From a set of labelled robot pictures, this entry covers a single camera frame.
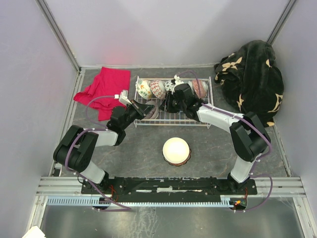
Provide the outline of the floral orange green bowl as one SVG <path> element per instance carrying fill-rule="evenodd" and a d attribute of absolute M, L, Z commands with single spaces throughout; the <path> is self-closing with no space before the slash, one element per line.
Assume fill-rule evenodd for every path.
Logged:
<path fill-rule="evenodd" d="M 153 94 L 148 80 L 138 79 L 136 82 L 136 91 L 143 99 L 149 100 L 152 98 Z"/>

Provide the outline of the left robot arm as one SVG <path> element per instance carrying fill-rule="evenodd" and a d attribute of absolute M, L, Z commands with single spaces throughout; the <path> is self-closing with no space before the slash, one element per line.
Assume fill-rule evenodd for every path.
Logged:
<path fill-rule="evenodd" d="M 71 126 L 56 147 L 53 160 L 91 181 L 93 189 L 98 193 L 107 192 L 109 174 L 92 161 L 95 148 L 120 145 L 126 136 L 125 129 L 135 120 L 144 119 L 154 108 L 154 105 L 132 100 L 126 107 L 115 107 L 104 128 L 84 129 L 77 125 Z"/>

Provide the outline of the red rimmed bowl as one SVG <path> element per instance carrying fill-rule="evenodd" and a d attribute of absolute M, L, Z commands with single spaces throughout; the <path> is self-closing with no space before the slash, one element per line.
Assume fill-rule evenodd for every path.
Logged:
<path fill-rule="evenodd" d="M 167 92 L 171 92 L 175 86 L 175 81 L 169 80 L 164 83 L 164 87 Z"/>

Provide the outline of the blue triangle pattern bowl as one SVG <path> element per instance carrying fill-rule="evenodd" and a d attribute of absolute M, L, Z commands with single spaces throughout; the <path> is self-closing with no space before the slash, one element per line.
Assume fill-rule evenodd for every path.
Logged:
<path fill-rule="evenodd" d="M 153 95 L 158 98 L 163 100 L 166 96 L 166 89 L 164 86 L 164 82 L 161 80 L 153 80 L 150 82 L 150 89 Z"/>

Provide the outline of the white wire dish rack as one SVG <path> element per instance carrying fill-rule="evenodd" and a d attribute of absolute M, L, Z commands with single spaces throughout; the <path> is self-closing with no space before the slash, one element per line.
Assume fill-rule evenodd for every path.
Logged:
<path fill-rule="evenodd" d="M 140 78 L 138 76 L 136 80 L 136 86 L 139 86 L 144 80 L 153 81 L 156 79 L 167 82 L 171 80 L 172 78 Z M 209 76 L 209 78 L 199 78 L 199 79 L 205 83 L 206 85 L 205 88 L 207 89 L 207 95 L 204 97 L 203 100 L 213 105 L 211 76 Z M 196 80 L 196 79 L 182 78 L 181 80 L 184 81 L 185 83 L 188 83 L 189 81 Z M 148 101 L 155 101 L 158 107 L 163 102 L 163 100 L 158 99 L 155 96 L 153 96 L 149 100 L 146 100 L 142 98 L 137 91 L 135 92 L 134 100 L 141 104 L 145 104 Z M 158 110 L 158 116 L 155 119 L 143 119 L 143 120 L 136 119 L 134 121 L 134 126 L 135 127 L 137 126 L 204 126 L 209 129 L 211 124 L 205 123 L 205 122 L 198 122 L 193 119 L 189 119 L 182 111 L 177 113 L 168 113 L 168 112 L 163 112 L 162 110 Z"/>

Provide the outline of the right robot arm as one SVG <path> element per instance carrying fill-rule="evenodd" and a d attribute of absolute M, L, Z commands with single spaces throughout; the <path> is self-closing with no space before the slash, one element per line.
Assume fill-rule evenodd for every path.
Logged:
<path fill-rule="evenodd" d="M 272 151 L 270 137 L 255 113 L 237 114 L 207 103 L 193 94 L 186 83 L 179 84 L 167 95 L 162 110 L 168 113 L 183 112 L 189 119 L 214 125 L 231 135 L 237 154 L 235 165 L 228 175 L 227 188 L 238 194 L 245 189 L 256 160 Z"/>

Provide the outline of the purple striped bowl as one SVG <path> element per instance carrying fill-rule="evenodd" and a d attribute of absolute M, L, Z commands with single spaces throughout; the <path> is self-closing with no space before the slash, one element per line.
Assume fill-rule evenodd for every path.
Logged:
<path fill-rule="evenodd" d="M 156 101 L 148 101 L 147 105 L 153 105 L 154 108 L 144 117 L 144 119 L 156 119 L 159 115 L 159 109 Z"/>

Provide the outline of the grey hexagon pattern bowl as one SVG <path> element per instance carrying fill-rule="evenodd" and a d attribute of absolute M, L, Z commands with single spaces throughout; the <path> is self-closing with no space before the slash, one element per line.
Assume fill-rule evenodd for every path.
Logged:
<path fill-rule="evenodd" d="M 188 85 L 190 86 L 192 92 L 194 92 L 194 88 L 193 88 L 193 84 L 192 84 L 192 81 L 188 81 Z"/>

